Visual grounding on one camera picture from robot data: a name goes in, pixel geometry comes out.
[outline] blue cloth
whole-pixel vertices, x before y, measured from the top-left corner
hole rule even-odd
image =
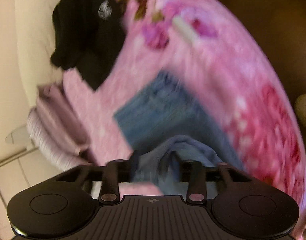
[[[115,119],[138,154],[152,151],[173,136],[187,135],[213,149],[223,162],[243,170],[225,133],[179,80],[167,72],[161,71],[117,111]]]
[[[164,195],[182,195],[185,199],[188,183],[179,182],[179,164],[175,154],[183,160],[201,162],[204,166],[215,167],[222,160],[216,152],[186,135],[169,138],[153,151],[143,155],[134,152],[131,161],[131,181],[149,181],[160,188]],[[216,188],[207,186],[208,198],[216,196]]]

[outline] white logo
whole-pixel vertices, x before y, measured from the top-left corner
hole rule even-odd
[[[112,8],[109,6],[109,1],[104,1],[101,3],[97,15],[102,19],[106,20],[111,16]]]
[[[150,198],[149,201],[150,201],[151,203],[155,203],[155,202],[157,201],[157,199],[156,199],[156,198]]]

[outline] pink fabric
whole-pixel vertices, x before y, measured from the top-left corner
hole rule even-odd
[[[37,114],[53,140],[67,153],[79,155],[87,150],[90,138],[63,95],[62,85],[44,85],[38,91]]]
[[[226,131],[247,171],[296,200],[300,218],[293,236],[301,238],[306,224],[305,150],[292,107],[261,49],[217,0],[148,0],[145,19],[135,22],[137,8],[130,0],[125,45],[96,92],[76,70],[64,74],[66,95],[90,134],[98,164],[129,157],[132,150],[113,114],[165,68]],[[151,15],[159,10],[164,23],[154,24]],[[193,46],[172,28],[174,15],[199,33]]]
[[[161,196],[163,195],[158,187],[151,183],[119,183],[120,198],[124,195],[152,195]]]
[[[32,108],[27,118],[27,130],[35,145],[39,147],[44,157],[55,167],[67,171],[79,165],[90,165],[86,160],[67,153],[59,148],[58,144],[44,128],[36,108]]]

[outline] crosshair symbol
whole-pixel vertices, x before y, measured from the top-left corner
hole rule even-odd
[[[155,202],[157,201],[157,199],[156,199],[156,198],[150,198],[149,201],[150,201],[151,203],[155,203]]]

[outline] white wall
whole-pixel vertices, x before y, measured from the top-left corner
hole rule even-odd
[[[29,111],[17,63],[14,14],[14,0],[0,0],[0,160],[21,148],[6,144],[5,137],[26,122]]]

